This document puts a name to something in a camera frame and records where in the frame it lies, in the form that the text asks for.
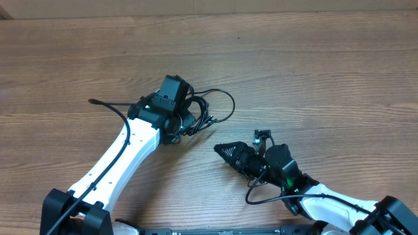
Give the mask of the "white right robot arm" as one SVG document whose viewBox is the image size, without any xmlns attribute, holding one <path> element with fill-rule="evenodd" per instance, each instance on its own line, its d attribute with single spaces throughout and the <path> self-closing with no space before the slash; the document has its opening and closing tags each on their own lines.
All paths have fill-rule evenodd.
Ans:
<svg viewBox="0 0 418 235">
<path fill-rule="evenodd" d="M 281 200 L 292 214 L 324 222 L 320 233 L 332 227 L 348 234 L 417 233 L 417 216 L 401 200 L 359 200 L 332 191 L 302 173 L 285 144 L 257 153 L 243 142 L 232 142 L 217 144 L 214 151 L 245 178 L 279 187 L 279 196 L 263 202 Z"/>
</svg>

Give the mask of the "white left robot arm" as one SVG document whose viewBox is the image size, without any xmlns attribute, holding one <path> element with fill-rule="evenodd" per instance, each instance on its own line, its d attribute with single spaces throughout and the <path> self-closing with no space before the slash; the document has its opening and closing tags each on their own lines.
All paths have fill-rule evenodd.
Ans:
<svg viewBox="0 0 418 235">
<path fill-rule="evenodd" d="M 116 202 L 137 168 L 161 145 L 176 144 L 190 118 L 186 99 L 191 89 L 179 76 L 165 76 L 161 88 L 137 103 L 113 144 L 68 191 L 52 189 L 42 203 L 41 234 L 140 234 L 122 220 L 112 220 Z"/>
</svg>

